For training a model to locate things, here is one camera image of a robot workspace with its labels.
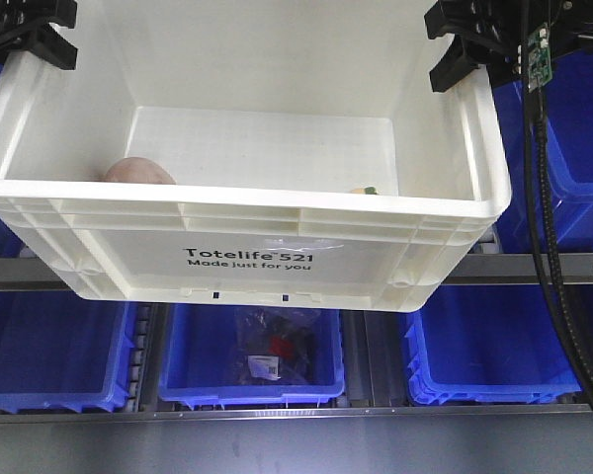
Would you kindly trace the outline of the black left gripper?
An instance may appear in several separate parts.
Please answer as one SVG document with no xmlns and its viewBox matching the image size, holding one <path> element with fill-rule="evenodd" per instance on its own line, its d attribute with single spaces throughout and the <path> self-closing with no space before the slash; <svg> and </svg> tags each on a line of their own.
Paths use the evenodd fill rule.
<svg viewBox="0 0 593 474">
<path fill-rule="evenodd" d="M 74 29 L 76 18 L 75 0 L 0 1 L 0 62 L 25 50 L 56 68 L 75 69 L 78 49 L 53 24 Z"/>
</svg>

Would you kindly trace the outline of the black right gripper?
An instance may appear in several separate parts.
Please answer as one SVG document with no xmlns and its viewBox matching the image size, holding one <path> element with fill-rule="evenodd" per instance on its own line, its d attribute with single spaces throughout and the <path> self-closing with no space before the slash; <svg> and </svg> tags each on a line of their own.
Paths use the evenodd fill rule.
<svg viewBox="0 0 593 474">
<path fill-rule="evenodd" d="M 484 68 L 493 86 L 520 76 L 524 36 L 545 27 L 551 60 L 593 53 L 593 1 L 436 1 L 424 14 L 429 40 L 454 34 L 429 73 L 432 91 L 445 93 Z"/>
</svg>

